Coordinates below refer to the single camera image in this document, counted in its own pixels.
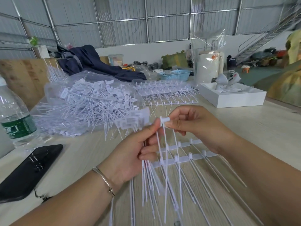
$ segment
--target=hand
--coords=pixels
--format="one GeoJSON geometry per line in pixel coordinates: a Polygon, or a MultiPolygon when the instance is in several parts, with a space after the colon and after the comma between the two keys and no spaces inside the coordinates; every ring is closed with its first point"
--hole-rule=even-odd
{"type": "Polygon", "coordinates": [[[186,132],[191,132],[214,153],[219,154],[224,147],[235,141],[235,133],[203,106],[178,106],[169,118],[170,121],[165,123],[166,127],[175,129],[183,136],[186,132]]]}
{"type": "Polygon", "coordinates": [[[142,171],[142,160],[157,159],[156,131],[162,135],[160,119],[141,131],[132,133],[121,141],[113,152],[98,166],[100,171],[115,185],[115,190],[142,171]]]}

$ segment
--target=corrugated metal wall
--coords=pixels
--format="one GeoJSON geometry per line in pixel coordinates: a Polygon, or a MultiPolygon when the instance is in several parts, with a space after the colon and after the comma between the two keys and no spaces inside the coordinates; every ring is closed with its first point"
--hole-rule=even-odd
{"type": "MultiPolygon", "coordinates": [[[[117,45],[187,40],[189,32],[226,35],[267,31],[299,0],[14,0],[30,34],[40,44],[54,47],[91,44],[95,48],[117,45]],[[50,16],[45,5],[49,7],[50,16]]],[[[33,56],[27,35],[11,0],[0,0],[0,58],[33,56]],[[7,47],[13,47],[6,53],[7,47]]]]}

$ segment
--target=warehouse floor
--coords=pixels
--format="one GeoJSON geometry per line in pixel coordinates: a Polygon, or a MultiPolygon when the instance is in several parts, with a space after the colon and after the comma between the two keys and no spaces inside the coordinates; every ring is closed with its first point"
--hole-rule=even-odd
{"type": "Polygon", "coordinates": [[[247,86],[252,86],[260,79],[276,74],[282,70],[282,68],[278,67],[251,67],[249,73],[242,73],[241,68],[237,68],[235,72],[239,73],[239,76],[241,77],[240,82],[247,86]]]}

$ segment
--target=blue plastic basket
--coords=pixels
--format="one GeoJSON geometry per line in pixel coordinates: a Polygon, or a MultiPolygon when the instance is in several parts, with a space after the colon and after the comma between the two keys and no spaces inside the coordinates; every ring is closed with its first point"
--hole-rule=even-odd
{"type": "Polygon", "coordinates": [[[187,81],[190,75],[189,70],[172,70],[171,74],[164,74],[164,72],[158,73],[160,75],[161,80],[168,79],[179,79],[182,81],[187,81]]]}

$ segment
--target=wooden table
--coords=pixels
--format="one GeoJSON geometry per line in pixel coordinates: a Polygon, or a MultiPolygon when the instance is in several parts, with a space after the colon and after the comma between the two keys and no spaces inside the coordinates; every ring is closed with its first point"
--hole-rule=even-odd
{"type": "MultiPolygon", "coordinates": [[[[263,106],[220,108],[216,109],[200,95],[199,104],[206,107],[226,126],[240,136],[253,142],[270,154],[289,163],[301,170],[301,116],[293,110],[265,101],[263,106]]],[[[164,106],[159,106],[155,111],[156,116],[166,116],[164,106]]],[[[173,143],[171,132],[167,133],[168,142],[173,143]]],[[[188,133],[186,137],[177,135],[178,140],[188,141],[193,136],[188,133]]],[[[50,170],[37,186],[38,195],[48,194],[53,196],[75,182],[91,168],[104,160],[121,138],[117,132],[112,140],[104,141],[104,133],[94,132],[76,138],[55,137],[48,144],[63,144],[64,149],[50,170]]],[[[185,148],[186,152],[195,153],[192,147],[185,148]]],[[[18,149],[13,150],[0,160],[0,182],[3,181],[28,155],[18,149]]],[[[262,208],[260,200],[246,187],[244,187],[231,173],[228,167],[219,157],[211,158],[212,163],[222,172],[235,190],[243,197],[254,212],[261,218],[265,225],[273,225],[269,213],[262,208]]],[[[214,190],[218,200],[231,219],[233,225],[259,225],[256,219],[238,201],[233,193],[229,194],[221,185],[217,177],[209,169],[204,160],[197,160],[205,178],[214,190]]],[[[205,192],[200,180],[192,169],[189,162],[181,164],[184,173],[189,180],[198,200],[200,201],[206,216],[212,226],[229,225],[220,208],[214,200],[211,200],[205,192]]],[[[178,194],[178,172],[174,165],[169,167],[169,176],[173,188],[178,194]]],[[[124,185],[114,202],[114,225],[131,225],[130,201],[128,184],[124,185]]],[[[141,207],[141,175],[134,179],[136,225],[160,225],[158,217],[153,219],[150,202],[141,207]]],[[[161,219],[164,216],[164,198],[156,195],[161,219]]],[[[182,220],[184,225],[207,225],[198,206],[195,205],[186,188],[183,186],[183,209],[182,220]]],[[[0,204],[0,225],[7,226],[23,216],[33,208],[41,204],[41,199],[35,197],[32,192],[27,198],[5,204],[0,204]]],[[[177,217],[169,201],[167,206],[167,224],[173,225],[177,217]]],[[[96,225],[108,225],[108,211],[100,218],[96,225]]]]}

